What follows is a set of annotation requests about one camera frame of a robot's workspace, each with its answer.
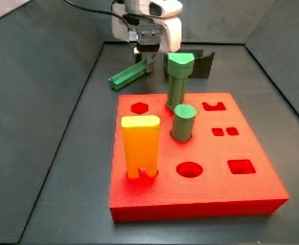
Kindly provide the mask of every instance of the red shape sorter board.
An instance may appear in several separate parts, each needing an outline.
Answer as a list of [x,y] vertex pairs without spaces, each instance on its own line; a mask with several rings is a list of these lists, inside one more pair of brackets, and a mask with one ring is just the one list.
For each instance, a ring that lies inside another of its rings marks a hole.
[[[273,213],[289,194],[229,93],[187,94],[197,109],[193,137],[177,142],[166,94],[119,98],[111,172],[110,210],[115,222]],[[162,119],[159,174],[129,179],[122,117]]]

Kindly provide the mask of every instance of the dark green cylinder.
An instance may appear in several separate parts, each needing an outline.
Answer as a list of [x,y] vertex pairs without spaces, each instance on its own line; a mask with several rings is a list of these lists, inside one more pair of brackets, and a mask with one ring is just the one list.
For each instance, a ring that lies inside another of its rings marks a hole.
[[186,142],[193,137],[195,115],[197,110],[190,104],[175,106],[171,137],[179,142]]

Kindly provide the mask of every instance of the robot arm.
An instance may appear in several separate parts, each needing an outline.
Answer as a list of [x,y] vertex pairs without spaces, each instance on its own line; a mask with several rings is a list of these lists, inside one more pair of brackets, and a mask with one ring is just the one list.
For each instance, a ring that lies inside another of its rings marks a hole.
[[122,20],[112,19],[112,33],[118,39],[137,41],[141,52],[177,52],[182,43],[182,22],[177,15],[183,5],[178,0],[120,0],[112,11],[126,18],[133,31]]

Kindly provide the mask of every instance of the hexagonal hole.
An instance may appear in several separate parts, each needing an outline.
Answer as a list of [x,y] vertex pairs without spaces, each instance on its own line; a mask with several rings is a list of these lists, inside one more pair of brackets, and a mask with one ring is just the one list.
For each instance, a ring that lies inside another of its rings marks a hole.
[[143,102],[138,102],[133,105],[131,110],[138,115],[145,114],[149,111],[149,104]]

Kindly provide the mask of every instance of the orange block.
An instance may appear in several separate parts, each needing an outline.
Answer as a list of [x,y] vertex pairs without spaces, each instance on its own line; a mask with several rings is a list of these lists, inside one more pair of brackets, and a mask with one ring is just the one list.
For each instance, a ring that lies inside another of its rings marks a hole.
[[[273,213],[289,199],[284,183],[229,93],[187,94],[198,112],[191,139],[170,136],[166,94],[120,96],[111,172],[115,222]],[[162,119],[157,178],[127,177],[122,118]]]
[[158,174],[161,118],[155,115],[122,118],[127,172],[131,179],[139,177],[146,167],[150,177]]

